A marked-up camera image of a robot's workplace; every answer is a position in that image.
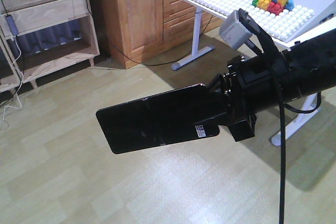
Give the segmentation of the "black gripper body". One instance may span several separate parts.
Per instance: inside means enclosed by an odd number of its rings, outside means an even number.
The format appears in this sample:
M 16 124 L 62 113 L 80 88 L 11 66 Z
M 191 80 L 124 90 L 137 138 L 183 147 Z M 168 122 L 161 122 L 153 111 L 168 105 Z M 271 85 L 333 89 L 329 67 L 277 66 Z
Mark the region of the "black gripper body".
M 278 95 L 268 67 L 261 56 L 244 60 L 234 57 L 224 79 L 228 88 L 232 123 L 228 129 L 236 142 L 255 136 L 257 113 L 278 105 Z

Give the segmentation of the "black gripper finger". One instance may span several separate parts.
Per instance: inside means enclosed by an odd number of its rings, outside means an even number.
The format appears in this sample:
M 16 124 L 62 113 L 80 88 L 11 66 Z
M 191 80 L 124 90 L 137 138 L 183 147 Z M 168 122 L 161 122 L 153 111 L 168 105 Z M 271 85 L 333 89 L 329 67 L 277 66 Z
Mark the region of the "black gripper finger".
M 212 97 L 225 98 L 226 81 L 222 74 L 217 74 L 206 86 L 207 93 Z

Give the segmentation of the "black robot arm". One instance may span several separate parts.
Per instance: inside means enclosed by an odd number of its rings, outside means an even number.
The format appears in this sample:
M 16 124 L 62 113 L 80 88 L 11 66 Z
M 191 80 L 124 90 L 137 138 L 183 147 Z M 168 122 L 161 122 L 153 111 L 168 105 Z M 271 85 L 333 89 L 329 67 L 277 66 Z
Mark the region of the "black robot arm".
M 335 30 L 279 52 L 264 41 L 264 52 L 228 62 L 228 73 L 208 86 L 218 97 L 208 123 L 227 126 L 236 142 L 254 137 L 256 114 L 335 87 Z

